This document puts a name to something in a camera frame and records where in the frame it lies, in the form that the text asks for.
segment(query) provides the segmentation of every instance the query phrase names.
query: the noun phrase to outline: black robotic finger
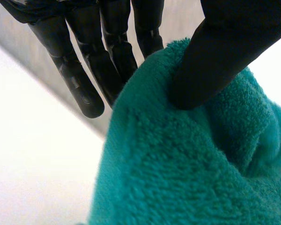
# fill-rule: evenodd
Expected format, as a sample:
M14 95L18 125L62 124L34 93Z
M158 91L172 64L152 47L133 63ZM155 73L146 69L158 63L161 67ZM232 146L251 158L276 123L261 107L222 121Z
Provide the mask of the black robotic finger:
M64 17L39 20L29 27L47 49L82 113L89 118L99 117L104 103L77 58Z
M128 42L128 18L130 0L101 0L100 12L107 50L111 59L126 83L137 69L132 46Z
M163 39L159 34L162 23L164 0L132 0L137 41L147 58L163 49Z
M112 107L124 83L102 42L99 5L75 8L66 14L66 19L89 69Z
M203 104L280 38L281 24L237 31L203 21L174 77L171 102L185 110Z

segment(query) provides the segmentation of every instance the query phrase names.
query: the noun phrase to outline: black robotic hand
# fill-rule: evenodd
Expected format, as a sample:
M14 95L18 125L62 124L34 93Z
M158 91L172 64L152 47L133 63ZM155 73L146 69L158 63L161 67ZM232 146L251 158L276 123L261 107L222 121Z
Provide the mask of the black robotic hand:
M130 0L0 0L10 14L28 23L47 49L83 114L104 112L104 103L79 62L66 21L108 104L112 107L137 69L128 42ZM132 0L137 40L143 56L163 49L159 35L164 0ZM101 27L107 50L102 42Z
M200 106L281 38L281 0L201 0L205 20L170 92L179 109Z

